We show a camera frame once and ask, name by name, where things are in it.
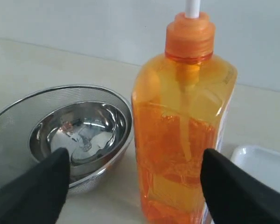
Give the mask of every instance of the stainless steel bowl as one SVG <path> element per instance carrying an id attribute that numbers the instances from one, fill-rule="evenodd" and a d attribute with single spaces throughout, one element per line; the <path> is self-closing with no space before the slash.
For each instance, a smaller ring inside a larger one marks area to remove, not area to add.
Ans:
<path id="1" fill-rule="evenodd" d="M 130 104 L 103 87 L 39 91 L 0 113 L 0 187 L 59 147 L 70 153 L 70 193 L 96 187 L 133 138 Z"/>

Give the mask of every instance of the orange bottle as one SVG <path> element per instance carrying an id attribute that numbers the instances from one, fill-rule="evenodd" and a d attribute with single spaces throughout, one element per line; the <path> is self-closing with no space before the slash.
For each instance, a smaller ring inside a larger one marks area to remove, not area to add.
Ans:
<path id="1" fill-rule="evenodd" d="M 165 53 L 135 81 L 132 104 L 141 206 L 150 223 L 200 224 L 200 169 L 220 149 L 236 69 L 213 54 L 215 26 L 188 0 L 167 27 Z"/>

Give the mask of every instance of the metal colander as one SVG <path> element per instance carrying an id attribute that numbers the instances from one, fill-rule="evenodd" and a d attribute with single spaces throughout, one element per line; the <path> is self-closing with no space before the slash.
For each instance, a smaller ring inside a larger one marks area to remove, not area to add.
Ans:
<path id="1" fill-rule="evenodd" d="M 0 113 L 0 187 L 25 173 L 38 161 L 31 152 L 32 132 L 44 118 L 60 108 L 85 102 L 111 105 L 122 114 L 125 134 L 116 154 L 96 171 L 73 176 L 70 193 L 81 193 L 96 187 L 122 158 L 133 138 L 130 104 L 119 94 L 103 87 L 69 85 L 36 92 Z"/>

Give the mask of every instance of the table surface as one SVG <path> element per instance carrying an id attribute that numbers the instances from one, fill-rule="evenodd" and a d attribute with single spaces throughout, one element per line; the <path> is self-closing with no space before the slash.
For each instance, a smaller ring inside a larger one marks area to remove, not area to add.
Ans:
<path id="1" fill-rule="evenodd" d="M 136 65 L 0 39 L 0 110 L 27 94 L 64 84 L 103 85 L 129 99 L 138 71 Z M 280 152 L 280 92 L 236 86 L 222 153 L 230 157 L 243 144 Z M 108 181 L 69 197 L 58 224 L 73 223 L 145 223 L 133 143 Z"/>

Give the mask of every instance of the white wall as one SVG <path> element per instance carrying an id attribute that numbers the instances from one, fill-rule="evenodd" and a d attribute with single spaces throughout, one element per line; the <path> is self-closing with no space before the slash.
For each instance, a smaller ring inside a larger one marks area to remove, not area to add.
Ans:
<path id="1" fill-rule="evenodd" d="M 183 9 L 184 0 L 0 0 L 0 37 L 143 64 L 163 52 Z M 202 0 L 202 10 L 238 82 L 280 91 L 280 0 Z"/>

